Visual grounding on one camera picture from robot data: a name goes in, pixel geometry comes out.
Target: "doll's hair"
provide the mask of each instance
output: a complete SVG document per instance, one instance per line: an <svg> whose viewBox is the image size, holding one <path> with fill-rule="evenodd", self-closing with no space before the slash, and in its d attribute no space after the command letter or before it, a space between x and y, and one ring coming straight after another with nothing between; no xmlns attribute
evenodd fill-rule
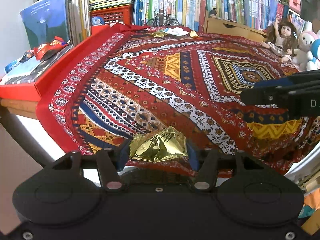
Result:
<svg viewBox="0 0 320 240"><path fill-rule="evenodd" d="M291 22L288 22L286 19L282 20L281 22L278 23L279 35L281 35L281 28L283 26L288 26L291 29L291 35L288 38L284 39L283 41L284 51L286 51L287 49L293 49L297 47L298 39L293 34L295 32L297 35L296 27ZM267 29L267 42L271 42L273 44L275 44L276 42L276 33L275 33L274 25L269 26Z"/></svg>

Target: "doll with brown hair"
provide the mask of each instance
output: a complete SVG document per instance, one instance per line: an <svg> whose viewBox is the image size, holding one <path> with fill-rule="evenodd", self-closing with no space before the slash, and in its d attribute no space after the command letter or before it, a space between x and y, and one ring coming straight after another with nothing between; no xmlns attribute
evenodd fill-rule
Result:
<svg viewBox="0 0 320 240"><path fill-rule="evenodd" d="M277 18L274 26L270 26L267 31L267 43L262 41L262 47L271 49L274 54L281 57L281 62L291 60L297 39L294 25L287 20L278 23Z"/></svg>

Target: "red snack package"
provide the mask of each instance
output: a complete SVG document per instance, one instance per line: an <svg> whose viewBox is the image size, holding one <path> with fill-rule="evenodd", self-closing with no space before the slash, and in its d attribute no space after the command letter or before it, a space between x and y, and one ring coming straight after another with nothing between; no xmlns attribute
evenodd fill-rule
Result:
<svg viewBox="0 0 320 240"><path fill-rule="evenodd" d="M68 44L65 43L62 38L56 36L50 43L44 43L39 47L34 48L36 60L47 60L67 45Z"/></svg>

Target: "blue plush toy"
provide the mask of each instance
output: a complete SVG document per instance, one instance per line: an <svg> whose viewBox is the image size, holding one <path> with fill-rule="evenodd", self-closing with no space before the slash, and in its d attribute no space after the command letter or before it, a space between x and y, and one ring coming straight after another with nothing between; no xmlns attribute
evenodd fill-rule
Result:
<svg viewBox="0 0 320 240"><path fill-rule="evenodd" d="M307 70L320 69L320 39L315 40L307 53Z"/></svg>

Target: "red crate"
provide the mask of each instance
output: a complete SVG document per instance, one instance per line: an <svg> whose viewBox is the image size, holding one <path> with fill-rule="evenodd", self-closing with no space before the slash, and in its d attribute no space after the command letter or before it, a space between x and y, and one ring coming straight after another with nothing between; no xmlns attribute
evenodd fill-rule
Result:
<svg viewBox="0 0 320 240"><path fill-rule="evenodd" d="M124 5L90 12L90 17L94 16L102 17L104 19L105 24L111 24L116 22L131 24L132 5Z"/></svg>

